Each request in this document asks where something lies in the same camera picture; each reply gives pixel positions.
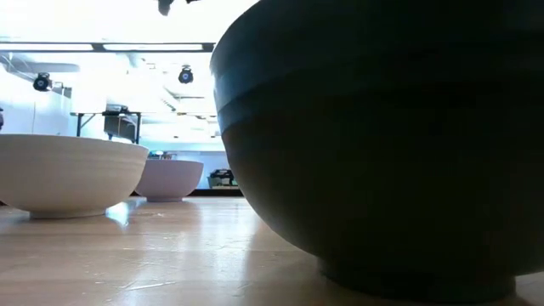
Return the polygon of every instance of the track light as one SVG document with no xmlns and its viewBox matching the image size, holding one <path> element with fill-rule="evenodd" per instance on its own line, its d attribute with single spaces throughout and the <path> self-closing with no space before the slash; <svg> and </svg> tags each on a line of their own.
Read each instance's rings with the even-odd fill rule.
<svg viewBox="0 0 544 306">
<path fill-rule="evenodd" d="M 189 84 L 190 82 L 193 82 L 193 71 L 190 69 L 189 66 L 184 66 L 184 68 L 181 70 L 181 73 L 179 73 L 178 80 L 182 84 Z"/>
<path fill-rule="evenodd" d="M 174 0 L 159 0 L 159 13 L 161 13 L 163 16 L 168 16 L 168 13 L 170 13 L 170 6 L 172 5 Z M 194 1 L 199 0 L 185 0 L 187 4 L 192 3 Z"/>
<path fill-rule="evenodd" d="M 32 86 L 39 92 L 48 92 L 53 89 L 53 81 L 51 81 L 47 72 L 40 72 L 37 74 Z"/>
</svg>

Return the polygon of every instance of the bowl rim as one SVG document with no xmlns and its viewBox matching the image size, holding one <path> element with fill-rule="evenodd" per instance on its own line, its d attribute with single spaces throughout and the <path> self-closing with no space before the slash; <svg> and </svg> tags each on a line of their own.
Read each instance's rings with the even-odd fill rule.
<svg viewBox="0 0 544 306">
<path fill-rule="evenodd" d="M 223 51 L 223 49 L 225 48 L 225 47 L 223 47 L 223 45 L 225 45 L 224 41 L 228 40 L 227 39 L 228 36 L 232 36 L 233 29 L 235 29 L 236 27 L 240 27 L 240 24 L 243 23 L 243 20 L 246 19 L 249 14 L 254 14 L 253 11 L 256 11 L 258 9 L 261 9 L 261 10 L 266 9 L 267 8 L 266 5 L 269 5 L 269 4 L 261 4 L 261 3 L 262 3 L 261 1 L 256 1 L 254 4 L 252 4 L 252 6 L 250 6 L 246 11 L 244 11 L 242 14 L 240 14 L 240 16 L 238 16 L 227 27 L 227 30 L 219 38 L 218 42 L 215 44 L 215 48 L 212 51 L 212 56 L 210 57 L 210 63 L 208 65 L 208 68 L 212 72 L 212 74 L 214 72 L 213 67 L 215 66 L 215 62 L 217 61 L 217 57 L 221 56 L 221 55 L 218 55 L 218 54 L 223 54 L 224 53 L 224 51 Z"/>
<path fill-rule="evenodd" d="M 186 160 L 157 160 L 157 159 L 148 159 L 146 162 L 182 162 L 182 163 L 189 163 L 189 164 L 198 164 L 203 165 L 203 162 L 200 161 L 186 161 Z"/>
<path fill-rule="evenodd" d="M 77 137 L 77 136 L 65 136 L 65 135 L 42 135 L 42 134 L 23 134 L 23 133 L 11 133 L 11 134 L 0 134 L 0 141 L 2 139 L 11 138 L 11 139 L 65 139 L 66 141 L 80 141 L 80 142 L 94 142 L 94 143 L 110 143 L 111 145 L 118 145 L 118 146 L 125 146 L 125 147 L 133 147 L 133 148 L 142 148 L 149 151 L 147 147 L 144 147 L 140 144 L 125 144 L 120 143 L 116 141 L 109 141 L 109 140 L 103 140 L 103 139 L 94 139 L 94 138 L 87 138 L 87 137 Z"/>
</svg>

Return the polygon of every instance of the large ceramic bowl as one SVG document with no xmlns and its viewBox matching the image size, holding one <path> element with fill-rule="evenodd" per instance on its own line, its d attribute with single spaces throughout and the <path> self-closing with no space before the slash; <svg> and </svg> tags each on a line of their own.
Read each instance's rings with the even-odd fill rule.
<svg viewBox="0 0 544 306">
<path fill-rule="evenodd" d="M 0 201 L 33 218 L 100 215 L 130 196 L 147 154 L 98 139 L 0 135 Z"/>
<path fill-rule="evenodd" d="M 541 2 L 261 0 L 212 56 L 234 175 L 339 283 L 507 295 L 544 262 Z"/>
<path fill-rule="evenodd" d="M 148 160 L 136 192 L 150 202 L 182 201 L 198 185 L 203 168 L 198 161 Z"/>
</svg>

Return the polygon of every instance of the wooden table surface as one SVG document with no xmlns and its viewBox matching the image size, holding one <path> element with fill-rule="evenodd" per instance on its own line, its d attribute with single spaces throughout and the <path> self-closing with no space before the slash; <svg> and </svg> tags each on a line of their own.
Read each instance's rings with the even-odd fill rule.
<svg viewBox="0 0 544 306">
<path fill-rule="evenodd" d="M 133 198 L 106 217 L 34 221 L 0 207 L 0 306 L 407 306 L 345 290 L 244 199 Z M 544 275 L 489 306 L 544 305 Z"/>
</svg>

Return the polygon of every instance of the ceiling light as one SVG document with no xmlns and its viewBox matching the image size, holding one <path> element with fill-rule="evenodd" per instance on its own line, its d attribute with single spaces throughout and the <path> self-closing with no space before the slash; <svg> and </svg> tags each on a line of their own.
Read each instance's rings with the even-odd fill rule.
<svg viewBox="0 0 544 306">
<path fill-rule="evenodd" d="M 188 65 L 185 65 L 179 73 L 178 80 L 182 84 L 189 84 L 194 80 L 193 72 Z"/>
<path fill-rule="evenodd" d="M 2 43 L 0 51 L 93 51 L 87 43 Z"/>
<path fill-rule="evenodd" d="M 104 45 L 110 51 L 202 51 L 200 43 L 154 43 L 154 44 L 129 44 L 107 43 Z"/>
</svg>

